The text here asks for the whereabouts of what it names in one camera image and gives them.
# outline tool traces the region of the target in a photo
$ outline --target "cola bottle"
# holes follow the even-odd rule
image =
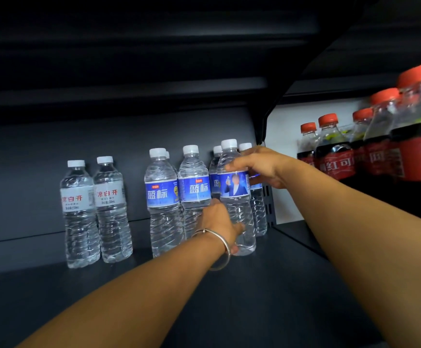
[[[302,139],[299,144],[297,158],[298,160],[304,161],[312,166],[315,166],[313,162],[313,151],[315,150],[318,139],[318,135],[315,132],[316,130],[317,126],[315,125],[315,122],[300,125]]]
[[[367,194],[389,204],[396,203],[389,149],[390,131],[399,97],[399,90],[395,87],[379,91],[370,97],[373,119],[364,136],[367,154],[365,166],[370,175]]]
[[[315,148],[315,166],[337,181],[355,188],[354,152],[337,124],[336,114],[319,118],[322,131]]]
[[[401,208],[421,218],[421,66],[398,79],[402,105],[394,120],[391,141]]]
[[[364,136],[373,117],[371,108],[361,109],[353,113],[354,127],[349,140],[354,151],[354,166],[356,170],[357,190],[368,193],[370,190],[370,176],[366,170],[367,154],[364,147]]]

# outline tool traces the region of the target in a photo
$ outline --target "white panel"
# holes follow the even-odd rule
[[[339,125],[353,122],[352,113],[369,105],[367,98],[318,101],[277,106],[267,122],[265,145],[285,155],[296,157],[298,142],[301,139],[300,125],[315,122],[325,114],[335,112]],[[282,224],[302,220],[298,208],[286,190],[273,189],[276,223]]]

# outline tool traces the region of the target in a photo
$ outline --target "white label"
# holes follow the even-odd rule
[[[94,187],[61,188],[63,212],[94,209]]]
[[[96,207],[125,204],[123,181],[97,184],[95,192]]]

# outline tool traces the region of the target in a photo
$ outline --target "silver bracelet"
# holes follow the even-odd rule
[[[222,264],[222,265],[220,265],[220,266],[218,266],[218,267],[211,267],[209,270],[210,271],[219,271],[219,270],[221,270],[221,269],[223,269],[225,266],[227,266],[227,264],[229,263],[229,261],[230,261],[230,257],[231,257],[231,251],[230,251],[230,246],[228,245],[228,243],[227,243],[227,241],[225,240],[225,238],[224,237],[222,237],[220,234],[218,234],[217,232],[214,232],[214,231],[212,231],[212,230],[210,230],[210,229],[208,229],[208,228],[203,228],[203,229],[201,229],[201,230],[196,230],[196,232],[195,233],[193,233],[193,235],[191,236],[191,237],[194,237],[194,236],[196,236],[196,234],[198,234],[198,233],[206,233],[206,232],[208,232],[208,233],[212,233],[214,236],[216,236],[216,237],[218,237],[223,243],[224,243],[224,245],[225,245],[225,248],[227,249],[227,258],[226,258],[226,260],[225,260],[225,262]]]

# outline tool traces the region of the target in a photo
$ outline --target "bottle cap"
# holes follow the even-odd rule
[[[98,164],[109,164],[113,163],[114,159],[112,158],[112,156],[98,156],[96,158],[96,161],[98,162]]]
[[[155,147],[154,149],[149,149],[150,157],[165,157],[166,150],[163,147]]]
[[[222,146],[221,145],[214,146],[214,155],[221,154],[221,153],[222,153]]]
[[[378,93],[375,93],[372,96],[370,96],[370,103],[373,106],[375,106],[385,101],[399,99],[399,96],[399,89],[396,87],[391,87],[389,89],[379,91]]]
[[[304,123],[300,125],[300,132],[302,134],[315,132],[316,130],[317,130],[317,126],[315,125],[315,122],[309,122],[309,123]]]
[[[236,139],[227,139],[227,140],[222,140],[220,145],[222,146],[222,150],[224,150],[224,149],[230,149],[231,147],[238,147],[238,142]]]
[[[338,116],[336,114],[327,114],[319,118],[319,126],[323,127],[330,123],[338,123]]]
[[[398,78],[398,87],[411,87],[418,82],[421,82],[421,65],[402,72]]]
[[[357,110],[353,113],[354,122],[366,120],[367,118],[373,117],[373,110],[371,108]]]
[[[240,151],[244,151],[244,150],[248,150],[252,148],[252,144],[251,143],[241,143],[239,145],[239,150]]]
[[[67,167],[85,167],[85,160],[69,160]]]
[[[185,145],[183,147],[183,155],[191,154],[191,153],[199,153],[199,149],[197,148],[197,145]]]

